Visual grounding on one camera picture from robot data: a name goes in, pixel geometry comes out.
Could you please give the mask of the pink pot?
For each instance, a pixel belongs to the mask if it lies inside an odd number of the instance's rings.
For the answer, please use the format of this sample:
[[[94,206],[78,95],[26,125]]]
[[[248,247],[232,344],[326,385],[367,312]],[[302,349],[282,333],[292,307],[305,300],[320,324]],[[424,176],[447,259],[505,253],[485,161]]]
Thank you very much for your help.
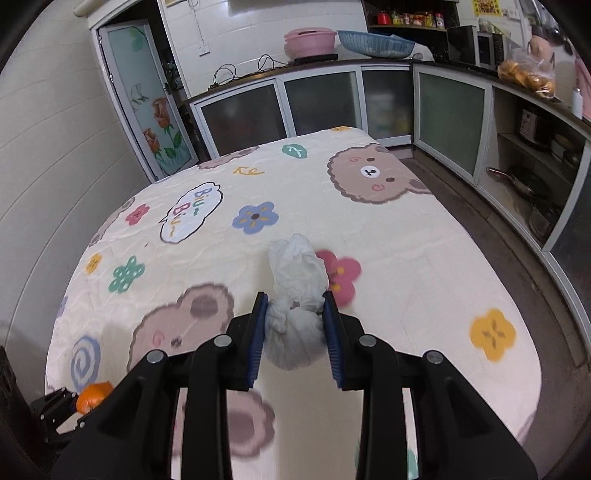
[[[324,27],[294,29],[283,36],[284,49],[290,59],[331,55],[337,33]]]

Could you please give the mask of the blue plastic basket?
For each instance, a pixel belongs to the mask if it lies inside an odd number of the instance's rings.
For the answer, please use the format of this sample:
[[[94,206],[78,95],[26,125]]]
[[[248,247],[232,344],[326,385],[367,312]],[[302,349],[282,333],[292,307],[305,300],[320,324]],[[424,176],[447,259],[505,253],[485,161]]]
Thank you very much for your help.
[[[339,42],[352,51],[372,58],[404,59],[409,57],[415,43],[397,35],[385,36],[361,31],[339,30]]]

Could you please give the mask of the microwave oven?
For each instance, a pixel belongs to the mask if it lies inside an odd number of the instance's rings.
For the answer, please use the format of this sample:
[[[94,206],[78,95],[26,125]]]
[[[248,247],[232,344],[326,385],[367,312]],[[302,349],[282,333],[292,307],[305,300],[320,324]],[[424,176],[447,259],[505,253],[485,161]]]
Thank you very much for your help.
[[[451,61],[487,70],[496,70],[506,59],[507,42],[502,34],[482,32],[475,26],[447,30]]]

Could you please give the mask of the flower painted glass door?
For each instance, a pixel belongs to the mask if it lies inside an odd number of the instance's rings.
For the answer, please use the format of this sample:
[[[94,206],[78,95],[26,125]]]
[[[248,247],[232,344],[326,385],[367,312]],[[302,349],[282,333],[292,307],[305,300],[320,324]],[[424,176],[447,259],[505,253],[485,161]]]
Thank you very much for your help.
[[[149,24],[102,27],[98,37],[114,93],[146,174],[155,181],[197,163]]]

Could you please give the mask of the black spice shelf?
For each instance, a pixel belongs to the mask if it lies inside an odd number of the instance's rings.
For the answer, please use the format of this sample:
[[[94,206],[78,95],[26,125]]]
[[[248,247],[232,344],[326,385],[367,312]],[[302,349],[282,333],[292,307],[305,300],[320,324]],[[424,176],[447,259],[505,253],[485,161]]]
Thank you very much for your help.
[[[460,26],[458,1],[369,0],[363,1],[368,31],[396,35],[430,48],[436,59],[447,59],[447,31]]]

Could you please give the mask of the kitchen counter cabinets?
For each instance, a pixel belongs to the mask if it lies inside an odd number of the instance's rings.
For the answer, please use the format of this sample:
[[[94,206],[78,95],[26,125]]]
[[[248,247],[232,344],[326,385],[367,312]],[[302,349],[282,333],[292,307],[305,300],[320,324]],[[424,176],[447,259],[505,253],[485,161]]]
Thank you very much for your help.
[[[590,129],[556,102],[424,62],[349,60],[228,80],[189,98],[208,154],[338,126],[413,146],[531,246],[590,335]]]

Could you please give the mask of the yellow wall poster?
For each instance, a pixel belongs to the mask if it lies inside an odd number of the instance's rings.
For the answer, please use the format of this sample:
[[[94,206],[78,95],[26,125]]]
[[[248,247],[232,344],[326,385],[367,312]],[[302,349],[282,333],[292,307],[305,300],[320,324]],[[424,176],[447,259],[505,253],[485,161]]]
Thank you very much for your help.
[[[502,17],[503,12],[498,0],[472,0],[474,14],[480,16]]]

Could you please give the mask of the cartoon print table cloth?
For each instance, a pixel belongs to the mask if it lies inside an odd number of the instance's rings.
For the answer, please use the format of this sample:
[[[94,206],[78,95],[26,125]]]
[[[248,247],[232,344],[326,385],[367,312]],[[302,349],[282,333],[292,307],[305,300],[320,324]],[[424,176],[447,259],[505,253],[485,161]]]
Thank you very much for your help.
[[[514,300],[409,168],[338,127],[224,155],[150,185],[96,232],[65,292],[48,390],[115,384],[150,350],[179,354],[270,297],[252,390],[228,395],[238,479],[351,479],[362,396],[339,391],[322,294],[395,349],[442,352],[519,440],[541,369]]]

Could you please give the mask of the orange bottle cap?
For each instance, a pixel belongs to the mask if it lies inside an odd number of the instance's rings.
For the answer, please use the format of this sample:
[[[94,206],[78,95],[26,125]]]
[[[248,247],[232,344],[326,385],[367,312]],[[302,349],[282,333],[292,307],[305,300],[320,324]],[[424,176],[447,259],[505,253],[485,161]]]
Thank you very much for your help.
[[[76,411],[86,415],[99,406],[113,391],[113,385],[107,382],[93,383],[86,386],[76,400]]]

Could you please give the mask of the bag of buns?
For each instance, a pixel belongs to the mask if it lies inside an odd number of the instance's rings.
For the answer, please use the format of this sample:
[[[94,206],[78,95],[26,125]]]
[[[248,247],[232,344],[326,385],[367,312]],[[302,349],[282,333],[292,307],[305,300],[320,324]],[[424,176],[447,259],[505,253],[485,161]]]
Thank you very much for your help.
[[[498,67],[500,79],[520,85],[542,98],[553,98],[556,93],[553,61],[539,59],[523,49],[512,50]]]

